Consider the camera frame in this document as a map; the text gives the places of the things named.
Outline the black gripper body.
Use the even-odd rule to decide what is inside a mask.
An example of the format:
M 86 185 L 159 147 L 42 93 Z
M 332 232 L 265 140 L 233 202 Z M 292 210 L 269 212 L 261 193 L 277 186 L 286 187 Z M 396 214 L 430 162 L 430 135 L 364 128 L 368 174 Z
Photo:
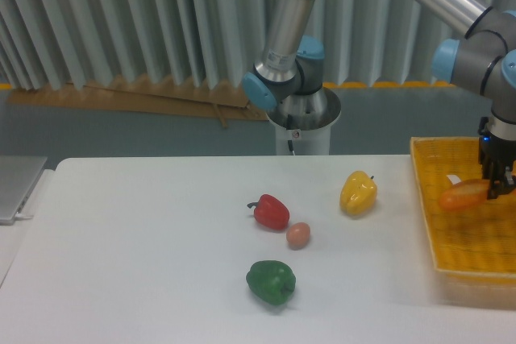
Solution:
M 515 123 L 505 122 L 498 117 L 482 117 L 479 129 L 479 164 L 493 161 L 493 173 L 502 174 L 510 170 L 513 174 L 515 162 Z

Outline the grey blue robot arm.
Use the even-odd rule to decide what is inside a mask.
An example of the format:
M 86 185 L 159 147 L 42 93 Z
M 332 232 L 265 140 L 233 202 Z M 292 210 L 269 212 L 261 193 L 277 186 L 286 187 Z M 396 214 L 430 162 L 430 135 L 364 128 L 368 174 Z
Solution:
M 325 155 L 339 117 L 338 98 L 323 90 L 322 43 L 305 33 L 315 0 L 277 0 L 261 55 L 242 80 L 243 90 L 264 110 L 276 131 L 280 155 Z M 494 199 L 514 191 L 515 14 L 480 0 L 415 0 L 460 39 L 443 41 L 433 75 L 492 102 L 481 119 L 479 162 Z

